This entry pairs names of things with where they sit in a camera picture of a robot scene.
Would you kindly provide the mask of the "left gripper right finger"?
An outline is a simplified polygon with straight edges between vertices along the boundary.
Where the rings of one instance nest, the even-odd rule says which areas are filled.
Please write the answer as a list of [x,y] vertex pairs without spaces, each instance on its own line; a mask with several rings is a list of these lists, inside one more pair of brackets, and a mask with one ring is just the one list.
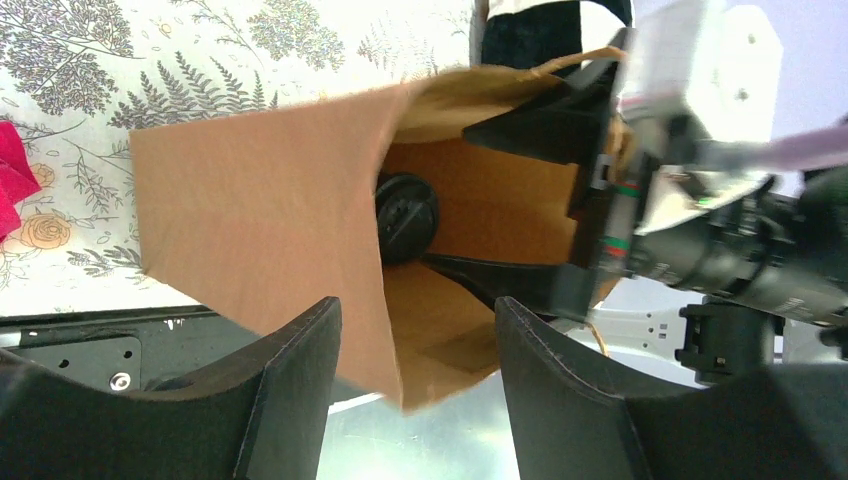
[[845,366],[768,366],[693,389],[603,356],[512,298],[495,314],[524,479],[847,475]]

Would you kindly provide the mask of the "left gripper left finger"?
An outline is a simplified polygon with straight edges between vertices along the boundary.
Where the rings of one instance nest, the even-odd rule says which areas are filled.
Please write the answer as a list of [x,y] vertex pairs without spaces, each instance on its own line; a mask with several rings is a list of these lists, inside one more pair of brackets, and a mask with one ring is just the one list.
[[318,301],[185,375],[194,395],[94,390],[1,347],[5,479],[312,479],[342,330]]

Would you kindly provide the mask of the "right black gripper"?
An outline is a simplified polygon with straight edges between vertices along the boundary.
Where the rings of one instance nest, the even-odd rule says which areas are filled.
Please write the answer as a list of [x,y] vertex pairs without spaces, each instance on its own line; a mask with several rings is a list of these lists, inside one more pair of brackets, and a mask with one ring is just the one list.
[[463,129],[463,139],[478,147],[590,166],[581,170],[569,210],[577,221],[571,260],[529,265],[427,254],[425,266],[490,308],[496,299],[512,297],[537,315],[587,320],[627,275],[640,198],[635,135],[618,112],[615,90],[624,56],[621,49],[590,51],[584,55],[589,65],[567,75],[561,86]]

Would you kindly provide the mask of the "brown paper bag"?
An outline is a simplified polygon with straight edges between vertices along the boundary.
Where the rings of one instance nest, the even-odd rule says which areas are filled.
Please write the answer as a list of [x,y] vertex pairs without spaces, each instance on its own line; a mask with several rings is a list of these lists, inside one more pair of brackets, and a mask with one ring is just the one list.
[[[478,147],[463,129],[561,86],[557,71],[584,69],[584,55],[134,130],[143,270],[261,335],[339,298],[338,374],[406,410],[472,387],[498,367],[492,308],[422,258],[568,263],[569,210],[590,166]],[[381,172],[419,176],[437,195],[419,259],[382,264]]]

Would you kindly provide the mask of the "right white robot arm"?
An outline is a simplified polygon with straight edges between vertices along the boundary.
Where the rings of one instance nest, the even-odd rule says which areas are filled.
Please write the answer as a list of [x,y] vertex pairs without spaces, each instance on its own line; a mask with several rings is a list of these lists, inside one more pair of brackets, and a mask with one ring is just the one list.
[[603,281],[650,278],[704,295],[682,310],[675,359],[709,385],[768,363],[784,320],[824,328],[847,345],[847,130],[769,138],[764,74],[724,81],[723,61],[584,55],[568,95],[543,96],[471,126],[490,146],[505,128],[600,114],[623,82],[622,119],[607,128],[631,183],[600,193],[605,237],[588,267],[426,255],[425,264],[485,302],[511,297],[542,317],[589,324]]

